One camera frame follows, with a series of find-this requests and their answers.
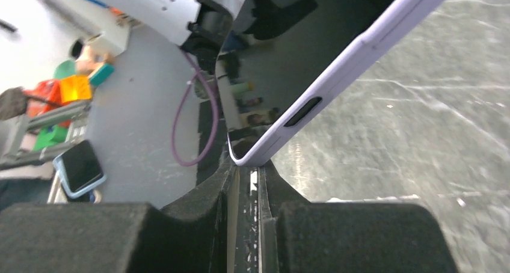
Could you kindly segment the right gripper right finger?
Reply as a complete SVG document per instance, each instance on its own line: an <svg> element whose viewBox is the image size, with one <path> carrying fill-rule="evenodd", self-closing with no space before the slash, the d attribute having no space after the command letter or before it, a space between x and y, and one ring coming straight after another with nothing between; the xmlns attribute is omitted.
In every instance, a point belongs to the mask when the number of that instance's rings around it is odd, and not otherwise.
<svg viewBox="0 0 510 273"><path fill-rule="evenodd" d="M435 216L401 201L313 203L257 169L260 272L457 272Z"/></svg>

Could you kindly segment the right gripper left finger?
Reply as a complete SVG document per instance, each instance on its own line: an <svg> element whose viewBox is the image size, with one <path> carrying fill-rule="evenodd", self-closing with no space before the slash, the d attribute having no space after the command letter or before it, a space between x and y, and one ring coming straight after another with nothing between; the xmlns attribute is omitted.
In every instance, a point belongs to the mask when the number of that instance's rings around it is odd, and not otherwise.
<svg viewBox="0 0 510 273"><path fill-rule="evenodd" d="M157 209L148 203L17 204L1 212L2 272L225 272L223 162L207 180Z"/></svg>

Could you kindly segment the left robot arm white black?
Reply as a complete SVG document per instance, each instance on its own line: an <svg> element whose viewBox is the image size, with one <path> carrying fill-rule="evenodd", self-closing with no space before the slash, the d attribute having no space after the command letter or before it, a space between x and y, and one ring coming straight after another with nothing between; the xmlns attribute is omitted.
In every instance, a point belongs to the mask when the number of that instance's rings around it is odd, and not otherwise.
<svg viewBox="0 0 510 273"><path fill-rule="evenodd" d="M217 58L245 0L44 0L90 33L98 52L119 55L129 34L112 13L138 21L196 57L213 74Z"/></svg>

